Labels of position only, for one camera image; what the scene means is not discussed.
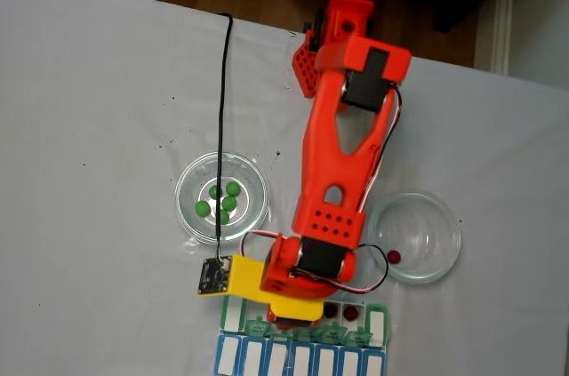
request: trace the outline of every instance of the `white tablecloth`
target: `white tablecloth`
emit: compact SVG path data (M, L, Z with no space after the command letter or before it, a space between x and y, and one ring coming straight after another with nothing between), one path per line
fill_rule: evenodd
M149 0L0 6L0 374L210 374L220 302L195 293L212 248L187 242L173 191L216 146L227 20ZM265 226L284 232L312 103L291 69L302 39L236 21L228 59L225 149L263 170ZM365 298L392 313L389 374L561 374L569 92L413 59L403 97L370 205L426 189L464 233L441 282Z

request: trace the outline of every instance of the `green ball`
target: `green ball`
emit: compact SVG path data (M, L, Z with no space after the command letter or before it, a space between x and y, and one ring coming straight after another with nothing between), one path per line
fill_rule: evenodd
M211 198L213 198L213 199L217 198L217 185L213 185L210 188L209 193L210 193Z
M227 225L229 222L229 213L226 210L220 210L220 223L221 225Z
M221 207L223 207L228 212L234 211L237 207L237 200L234 196L226 196L221 200Z
M196 213L198 216L205 218L209 216L211 212L212 212L212 207L210 207L207 201L198 201L196 203Z
M225 186L225 190L228 191L228 194L231 196L238 196L241 193L241 187L237 182L233 181Z

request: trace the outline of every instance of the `petri dish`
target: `petri dish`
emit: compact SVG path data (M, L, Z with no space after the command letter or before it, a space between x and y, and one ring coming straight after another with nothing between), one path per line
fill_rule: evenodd
M244 156L223 153L221 187L226 196L225 187L231 181L241 188L237 197L237 207L229 212L227 225L221 226L221 241L237 240L245 232L256 229L265 220L268 213L268 183L257 166ZM215 200L210 197L209 189L217 181L217 153L200 156L186 167L176 185L176 212L181 225L196 240L216 243L215 238ZM204 200L212 207L212 212L201 217L196 214L196 202Z
M425 191L403 191L376 207L367 226L368 241L401 261L389 275L406 284L427 284L444 276L461 249L461 227L448 206ZM385 268L383 258L372 253Z

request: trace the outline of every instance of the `dark red bead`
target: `dark red bead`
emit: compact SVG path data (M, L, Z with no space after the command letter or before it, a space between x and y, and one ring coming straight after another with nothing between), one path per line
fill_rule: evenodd
M354 321L359 317L359 312L357 312L356 307L345 307L344 308L344 319L346 321Z
M388 262L391 265L396 265L400 261L401 261L401 253L399 253L397 250L390 250L388 252Z
M335 303L326 303L324 305L324 316L326 318L334 318L338 315L338 306Z

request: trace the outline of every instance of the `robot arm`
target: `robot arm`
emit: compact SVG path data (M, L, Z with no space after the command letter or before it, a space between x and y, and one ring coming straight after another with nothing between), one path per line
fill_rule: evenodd
M323 279L338 284L354 274L365 198L398 97L395 87L411 61L407 50L362 36L372 9L365 0L331 0L316 57L309 49L312 33L293 57L305 96L316 95L304 135L301 195L293 220L300 237L280 236L273 243L260 286L264 291L325 298L337 287ZM309 81L314 77L316 88ZM341 151L335 124L336 112L346 105L375 113L371 131L349 155ZM325 201L330 187L341 191L338 204Z

